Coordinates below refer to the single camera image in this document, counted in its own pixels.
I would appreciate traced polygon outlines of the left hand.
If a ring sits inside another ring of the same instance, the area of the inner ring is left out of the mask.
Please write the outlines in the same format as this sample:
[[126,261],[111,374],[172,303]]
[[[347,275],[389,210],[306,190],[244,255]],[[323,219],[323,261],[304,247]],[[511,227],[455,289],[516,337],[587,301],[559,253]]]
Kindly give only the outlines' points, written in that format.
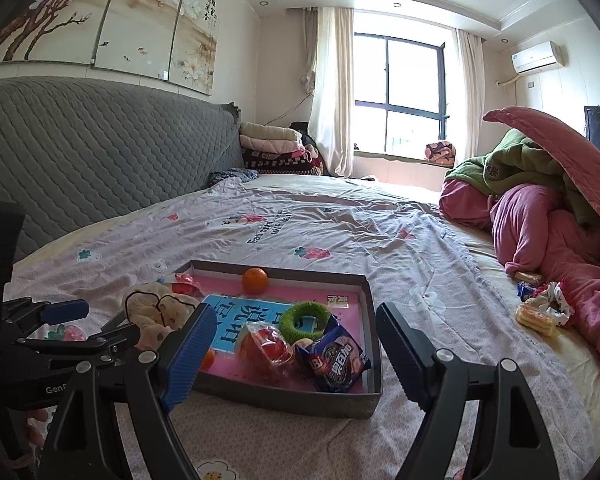
[[29,467],[34,463],[34,450],[44,445],[45,438],[38,426],[31,424],[31,420],[35,422],[47,422],[48,413],[46,410],[30,411],[24,414],[24,422],[21,425],[21,431],[27,438],[27,451],[23,452],[15,460],[2,458],[2,465],[9,471]]

